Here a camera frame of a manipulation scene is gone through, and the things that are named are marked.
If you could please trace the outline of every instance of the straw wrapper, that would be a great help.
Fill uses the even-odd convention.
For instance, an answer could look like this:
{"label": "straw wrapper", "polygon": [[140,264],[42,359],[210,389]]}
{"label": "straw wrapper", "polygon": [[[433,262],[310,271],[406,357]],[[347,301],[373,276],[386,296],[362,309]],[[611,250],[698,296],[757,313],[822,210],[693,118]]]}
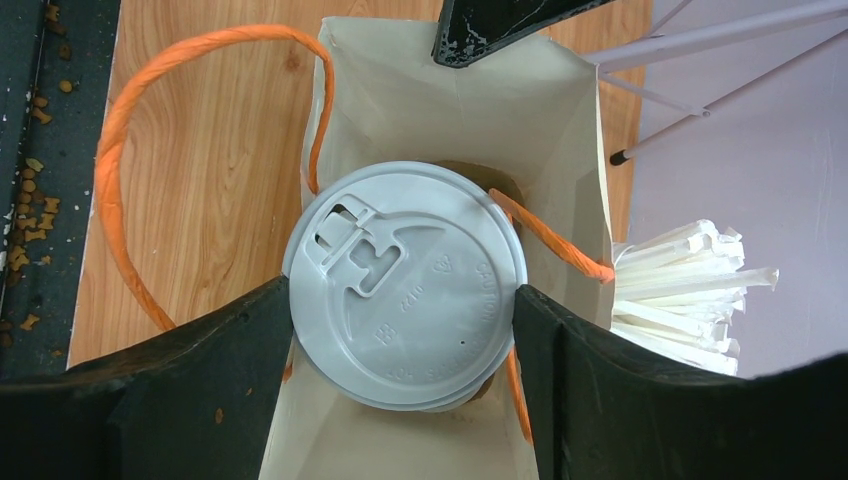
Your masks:
{"label": "straw wrapper", "polygon": [[777,285],[778,270],[740,271],[742,236],[709,220],[648,242],[616,245],[612,332],[665,357],[736,375],[739,343],[728,337],[748,287]]}

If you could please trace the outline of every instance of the bag handle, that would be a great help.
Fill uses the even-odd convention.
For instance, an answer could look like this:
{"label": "bag handle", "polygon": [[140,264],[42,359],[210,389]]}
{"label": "bag handle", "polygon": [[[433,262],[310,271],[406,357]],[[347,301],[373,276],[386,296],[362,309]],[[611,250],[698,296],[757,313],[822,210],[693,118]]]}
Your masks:
{"label": "bag handle", "polygon": [[[108,112],[103,123],[100,142],[97,145],[97,160],[94,169],[95,201],[100,215],[106,244],[115,259],[118,271],[124,283],[135,296],[145,313],[162,331],[176,328],[176,324],[164,309],[156,302],[132,263],[127,248],[124,231],[124,206],[121,198],[121,155],[129,131],[129,121],[141,95],[160,77],[174,68],[195,60],[207,53],[237,43],[259,40],[294,40],[317,55],[324,65],[324,107],[318,120],[318,129],[309,152],[307,186],[313,194],[318,194],[318,157],[321,145],[327,133],[333,98],[335,96],[335,71],[329,52],[314,37],[285,25],[245,25],[177,42],[153,57],[141,70],[127,82]],[[557,235],[538,217],[521,205],[499,192],[489,190],[489,195],[510,217],[514,217],[528,227],[534,235],[553,251],[559,258],[573,265],[584,275],[596,278],[603,283],[615,277],[612,268],[594,262],[577,247]],[[521,424],[524,438],[533,443],[530,418],[521,388],[518,374],[515,348],[507,357],[507,378],[516,413]]]}

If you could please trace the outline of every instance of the white paper bag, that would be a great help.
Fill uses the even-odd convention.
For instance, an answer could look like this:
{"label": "white paper bag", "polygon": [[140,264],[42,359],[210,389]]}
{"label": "white paper bag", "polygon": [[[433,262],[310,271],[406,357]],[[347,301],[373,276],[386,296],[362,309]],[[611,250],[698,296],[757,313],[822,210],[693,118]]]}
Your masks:
{"label": "white paper bag", "polygon": [[[436,65],[434,23],[325,19],[336,101],[318,162],[324,188],[379,162],[462,161],[511,176],[525,206],[590,258],[611,261],[594,65],[534,35],[460,70]],[[316,62],[303,168],[323,108]],[[313,196],[304,184],[304,208]],[[522,235],[530,284],[609,328],[601,285]],[[483,398],[445,413],[387,412],[339,394],[299,349],[282,386],[261,478],[536,479],[500,372]]]}

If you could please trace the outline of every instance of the scratched black paint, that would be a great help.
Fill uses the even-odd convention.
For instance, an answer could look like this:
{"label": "scratched black paint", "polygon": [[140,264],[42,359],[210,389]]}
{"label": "scratched black paint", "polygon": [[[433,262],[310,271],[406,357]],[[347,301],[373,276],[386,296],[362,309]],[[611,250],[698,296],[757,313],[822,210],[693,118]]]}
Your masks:
{"label": "scratched black paint", "polygon": [[612,0],[445,0],[433,60],[466,67],[542,28]]}

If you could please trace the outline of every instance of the wood grain surface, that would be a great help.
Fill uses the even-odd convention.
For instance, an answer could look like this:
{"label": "wood grain surface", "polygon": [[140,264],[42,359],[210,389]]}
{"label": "wood grain surface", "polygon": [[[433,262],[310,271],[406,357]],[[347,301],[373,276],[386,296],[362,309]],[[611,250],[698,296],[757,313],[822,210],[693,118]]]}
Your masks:
{"label": "wood grain surface", "polygon": [[[435,20],[442,0],[123,0],[109,103],[168,45],[210,30],[282,23],[316,35],[331,15]],[[543,33],[578,53],[647,30],[651,0],[618,0]],[[278,275],[301,212],[298,163],[313,58],[293,42],[229,47],[153,85],[132,119],[123,157],[129,251],[177,323]],[[621,75],[641,84],[640,70]],[[636,141],[638,97],[601,85],[607,154]],[[617,239],[626,237],[633,163],[609,170]],[[91,217],[69,365],[157,335],[114,266]]]}

